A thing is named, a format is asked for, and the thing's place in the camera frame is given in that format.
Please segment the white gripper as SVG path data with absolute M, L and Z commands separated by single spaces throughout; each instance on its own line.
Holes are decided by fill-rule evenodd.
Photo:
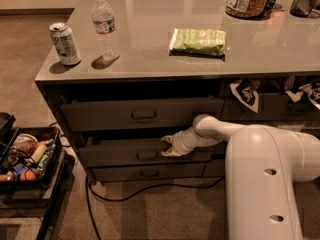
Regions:
M 200 143 L 201 137 L 190 127 L 187 130 L 179 131 L 174 135 L 166 135 L 161 142 L 171 144 L 167 150 L 161 152 L 165 157 L 181 157 L 192 152 Z

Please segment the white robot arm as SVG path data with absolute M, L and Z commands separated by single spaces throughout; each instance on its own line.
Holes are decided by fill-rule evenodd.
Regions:
M 303 240 L 295 182 L 320 176 L 320 140 L 266 125 L 223 122 L 201 114 L 193 125 L 162 138 L 162 154 L 187 155 L 222 141 L 229 240 Z

